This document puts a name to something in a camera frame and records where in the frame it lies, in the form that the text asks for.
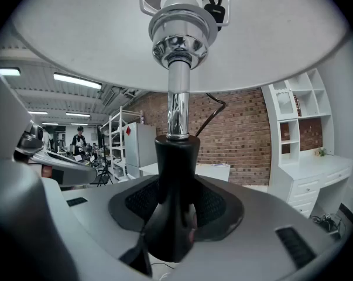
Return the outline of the white table lamp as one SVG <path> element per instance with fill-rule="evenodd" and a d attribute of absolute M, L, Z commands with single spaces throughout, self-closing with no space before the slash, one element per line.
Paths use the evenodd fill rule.
<path fill-rule="evenodd" d="M 282 81 L 329 56 L 349 31 L 332 0 L 23 0 L 10 22 L 42 59 L 80 77 L 169 95 L 166 139 L 191 141 L 191 93 Z"/>

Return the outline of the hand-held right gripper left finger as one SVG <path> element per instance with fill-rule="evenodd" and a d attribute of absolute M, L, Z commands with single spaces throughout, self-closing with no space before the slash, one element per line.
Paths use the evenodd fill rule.
<path fill-rule="evenodd" d="M 80 281 L 153 281 L 122 263 L 139 234 L 122 229 L 111 217 L 112 196 L 131 182 L 61 191 L 57 181 L 42 180 L 54 225 L 73 259 Z"/>

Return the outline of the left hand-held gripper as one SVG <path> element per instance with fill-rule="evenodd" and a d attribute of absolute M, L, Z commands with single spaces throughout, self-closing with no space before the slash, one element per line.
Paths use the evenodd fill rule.
<path fill-rule="evenodd" d="M 28 163 L 29 159 L 44 148 L 44 128 L 30 121 L 23 132 L 13 153 L 16 162 Z M 88 160 L 75 160 L 54 152 L 46 152 L 40 158 L 43 167 L 51 168 L 50 178 L 57 181 L 60 187 L 83 186 L 92 183 L 97 171 Z"/>

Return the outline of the black folding chair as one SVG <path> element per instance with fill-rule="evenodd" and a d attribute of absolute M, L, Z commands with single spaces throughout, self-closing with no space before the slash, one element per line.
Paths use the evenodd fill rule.
<path fill-rule="evenodd" d="M 106 186 L 108 183 L 113 184 L 111 173 L 109 172 L 110 162 L 106 162 L 101 169 L 98 170 L 97 177 L 90 185 Z"/>

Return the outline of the white shelf unit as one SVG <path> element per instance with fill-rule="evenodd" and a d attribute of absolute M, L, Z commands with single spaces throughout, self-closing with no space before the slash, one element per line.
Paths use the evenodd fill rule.
<path fill-rule="evenodd" d="M 336 155 L 317 157 L 310 152 L 296 164 L 272 162 L 268 193 L 284 200 L 305 217 L 317 209 L 335 214 L 351 175 L 353 160 Z"/>

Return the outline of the white metal shelf rack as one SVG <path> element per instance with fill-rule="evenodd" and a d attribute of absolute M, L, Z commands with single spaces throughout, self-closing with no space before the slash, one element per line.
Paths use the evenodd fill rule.
<path fill-rule="evenodd" d="M 120 106 L 119 111 L 110 115 L 108 121 L 100 127 L 106 143 L 104 150 L 109 152 L 109 171 L 115 179 L 114 183 L 130 179 L 126 169 L 124 133 L 129 123 L 138 121 L 142 115 L 143 111 L 128 111 Z"/>

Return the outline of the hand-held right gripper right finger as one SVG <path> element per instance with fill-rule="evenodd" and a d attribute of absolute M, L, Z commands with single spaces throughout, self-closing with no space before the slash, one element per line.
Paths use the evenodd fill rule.
<path fill-rule="evenodd" d="M 197 242 L 169 275 L 168 281 L 310 280 L 340 250 L 340 245 L 283 200 L 261 191 L 206 177 L 244 205 L 244 218 L 226 238 Z M 315 258 L 297 269 L 276 231 L 292 227 Z"/>

